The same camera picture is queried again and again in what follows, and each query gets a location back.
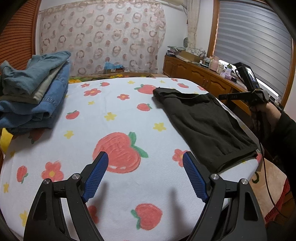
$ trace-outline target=beige curtain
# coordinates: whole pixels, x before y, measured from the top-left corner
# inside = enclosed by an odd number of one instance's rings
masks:
[[[188,48],[195,48],[200,0],[188,0]]]
[[[40,51],[72,52],[71,75],[101,74],[106,62],[131,72],[157,72],[165,35],[162,5],[153,1],[81,1],[40,13]]]

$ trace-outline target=orange louvered closet door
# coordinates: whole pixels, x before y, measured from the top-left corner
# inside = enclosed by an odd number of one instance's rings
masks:
[[[35,29],[41,0],[28,0],[13,15],[0,34],[0,63],[7,60],[23,70],[35,54]]]

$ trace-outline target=yellow fabric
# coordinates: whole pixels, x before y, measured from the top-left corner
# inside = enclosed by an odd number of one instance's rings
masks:
[[[12,137],[13,135],[11,135],[5,128],[2,129],[0,146],[1,146],[1,149],[4,151],[4,153],[6,153]]]

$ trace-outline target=white bedsheet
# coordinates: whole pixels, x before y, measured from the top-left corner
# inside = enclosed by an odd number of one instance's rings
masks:
[[[81,172],[92,163],[97,146],[97,151],[100,147],[113,150],[109,157],[122,158],[120,163],[109,162],[95,197],[87,203],[105,241],[177,241],[190,234],[204,207],[180,162],[182,153],[190,148],[153,101],[149,85],[206,93],[193,82],[170,78],[70,84],[53,130],[12,140],[0,175],[0,208],[13,231],[23,236],[42,180],[64,180]],[[251,159],[221,176],[249,180],[257,167],[257,160]],[[66,200],[62,203],[69,232],[78,240]]]

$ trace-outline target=gray striped blind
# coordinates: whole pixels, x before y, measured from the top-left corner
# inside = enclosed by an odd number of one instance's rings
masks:
[[[214,55],[249,65],[256,77],[283,96],[290,68],[292,38],[268,6],[221,1]]]

